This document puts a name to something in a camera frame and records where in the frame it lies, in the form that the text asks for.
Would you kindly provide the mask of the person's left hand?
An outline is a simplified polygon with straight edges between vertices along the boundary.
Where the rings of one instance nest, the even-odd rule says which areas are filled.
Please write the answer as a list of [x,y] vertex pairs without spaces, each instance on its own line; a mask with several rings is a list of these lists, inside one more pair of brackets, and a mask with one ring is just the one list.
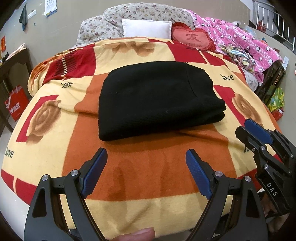
[[155,231],[152,227],[138,230],[134,233],[120,235],[111,241],[152,241],[155,238]]

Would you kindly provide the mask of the person's right hand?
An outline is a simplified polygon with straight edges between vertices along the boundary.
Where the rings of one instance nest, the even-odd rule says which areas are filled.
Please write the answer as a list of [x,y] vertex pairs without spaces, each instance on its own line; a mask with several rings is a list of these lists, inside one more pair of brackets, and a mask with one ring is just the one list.
[[[276,208],[274,207],[273,203],[271,202],[270,198],[267,196],[267,194],[264,194],[264,196],[262,197],[261,205],[262,205],[265,217],[267,217],[267,215],[271,211],[274,212],[275,214],[278,213]],[[276,216],[271,221],[268,221],[267,225],[268,225],[269,231],[271,233],[278,232],[280,230],[280,228],[282,227],[282,225],[287,220],[287,218],[289,217],[289,215],[290,214],[287,213],[285,215]]]

